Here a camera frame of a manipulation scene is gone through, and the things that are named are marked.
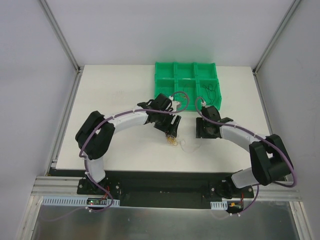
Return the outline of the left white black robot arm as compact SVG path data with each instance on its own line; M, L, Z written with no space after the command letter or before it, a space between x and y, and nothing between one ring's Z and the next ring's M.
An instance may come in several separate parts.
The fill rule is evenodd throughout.
M99 195L105 191L103 156L109 149L113 136L123 130L149 123L168 137L176 138L181 120L176 115L180 102L172 96L159 94L155 99L138 103L132 110L106 117L93 111L75 135L80 149L79 156L84 158L85 174L90 179L88 188Z

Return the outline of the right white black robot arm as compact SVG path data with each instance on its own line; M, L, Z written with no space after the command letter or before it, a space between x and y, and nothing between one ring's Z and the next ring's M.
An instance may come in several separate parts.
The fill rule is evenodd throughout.
M225 192L237 197L247 186L276 184L285 188L297 185L297 176L282 138L277 134L256 134L233 119L221 118L214 106L196 110L205 127L212 129L209 136L230 141L246 150L251 167L233 173L225 184Z

